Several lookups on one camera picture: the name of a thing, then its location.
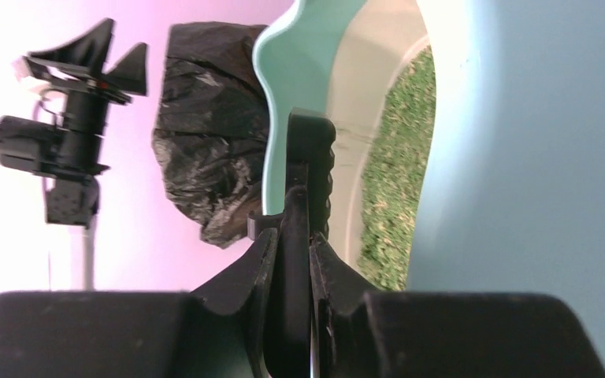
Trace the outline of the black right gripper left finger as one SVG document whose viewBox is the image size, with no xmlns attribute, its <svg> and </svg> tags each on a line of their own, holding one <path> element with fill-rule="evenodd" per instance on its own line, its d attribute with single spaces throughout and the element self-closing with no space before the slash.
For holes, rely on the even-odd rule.
<svg viewBox="0 0 605 378">
<path fill-rule="evenodd" d="M 0 294 L 0 377 L 265 377 L 265 230 L 194 291 Z"/>
</svg>

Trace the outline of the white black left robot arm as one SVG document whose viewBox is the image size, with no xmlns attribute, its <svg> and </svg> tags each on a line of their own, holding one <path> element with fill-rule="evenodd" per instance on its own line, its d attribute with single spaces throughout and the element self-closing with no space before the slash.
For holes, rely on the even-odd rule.
<svg viewBox="0 0 605 378">
<path fill-rule="evenodd" d="M 47 123 L 36 116 L 0 119 L 0 165 L 39 177 L 45 222 L 69 230 L 69 246 L 48 254 L 51 290 L 95 289 L 98 177 L 106 171 L 98 159 L 109 107 L 148 92 L 146 43 L 105 70 L 114 25 L 103 19 L 66 44 L 29 52 L 13 64 L 17 81 L 37 97 L 34 114 L 54 98 L 64 101 Z"/>
</svg>

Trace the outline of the black litter scoop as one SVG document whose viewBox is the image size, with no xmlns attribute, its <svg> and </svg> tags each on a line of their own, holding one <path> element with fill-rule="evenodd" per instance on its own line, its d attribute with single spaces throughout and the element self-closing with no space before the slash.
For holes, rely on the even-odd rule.
<svg viewBox="0 0 605 378">
<path fill-rule="evenodd" d="M 316 234 L 328 235 L 336 129 L 326 115 L 294 108 L 287 131 L 284 209 L 250 214 L 247 230 L 254 238 L 276 228 L 279 237 L 265 315 L 265 367 L 271 377 L 308 377 L 314 312 L 310 244 Z"/>
</svg>

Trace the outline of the teal litter box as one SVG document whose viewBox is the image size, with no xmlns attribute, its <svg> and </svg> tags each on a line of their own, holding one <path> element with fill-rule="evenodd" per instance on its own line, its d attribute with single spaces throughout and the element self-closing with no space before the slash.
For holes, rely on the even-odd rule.
<svg viewBox="0 0 605 378">
<path fill-rule="evenodd" d="M 538 291 L 605 364 L 605 1 L 420 1 L 436 118 L 412 289 Z"/>
</svg>

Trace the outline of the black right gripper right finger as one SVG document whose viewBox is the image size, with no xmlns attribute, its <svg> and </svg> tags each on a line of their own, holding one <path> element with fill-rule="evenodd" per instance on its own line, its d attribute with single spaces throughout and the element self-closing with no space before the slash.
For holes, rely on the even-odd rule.
<svg viewBox="0 0 605 378">
<path fill-rule="evenodd" d="M 605 377 L 581 322 L 533 293 L 381 291 L 310 241 L 319 377 Z"/>
</svg>

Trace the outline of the bin with black bag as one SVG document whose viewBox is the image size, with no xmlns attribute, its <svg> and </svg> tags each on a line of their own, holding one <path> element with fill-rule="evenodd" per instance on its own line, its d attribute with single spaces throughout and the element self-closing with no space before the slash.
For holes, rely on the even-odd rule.
<svg viewBox="0 0 605 378">
<path fill-rule="evenodd" d="M 269 134 L 265 93 L 252 63 L 261 24 L 173 25 L 152 148 L 168 200 L 225 249 L 261 209 Z"/>
</svg>

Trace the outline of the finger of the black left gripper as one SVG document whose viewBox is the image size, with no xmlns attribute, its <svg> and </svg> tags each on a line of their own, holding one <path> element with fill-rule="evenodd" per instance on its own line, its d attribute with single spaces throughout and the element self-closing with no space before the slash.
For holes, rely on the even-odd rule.
<svg viewBox="0 0 605 378">
<path fill-rule="evenodd" d="M 105 18 L 62 46 L 30 52 L 28 60 L 73 76 L 99 76 L 112 42 L 114 24 L 113 19 Z"/>
<path fill-rule="evenodd" d="M 147 96 L 148 45 L 138 43 L 105 74 L 105 81 L 133 95 Z"/>
</svg>

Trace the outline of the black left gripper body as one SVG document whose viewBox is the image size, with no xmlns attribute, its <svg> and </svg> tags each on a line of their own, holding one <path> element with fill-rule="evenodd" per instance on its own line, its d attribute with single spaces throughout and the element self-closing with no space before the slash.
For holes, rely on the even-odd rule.
<svg viewBox="0 0 605 378">
<path fill-rule="evenodd" d="M 105 80 L 100 80 L 97 76 L 73 76 L 59 69 L 47 68 L 51 74 L 51 78 L 49 78 L 50 88 L 42 91 L 40 94 L 34 94 L 43 100 L 62 98 L 72 92 L 80 92 L 98 95 L 109 102 L 119 105 L 126 105 L 132 102 L 131 95 L 119 90 Z"/>
</svg>

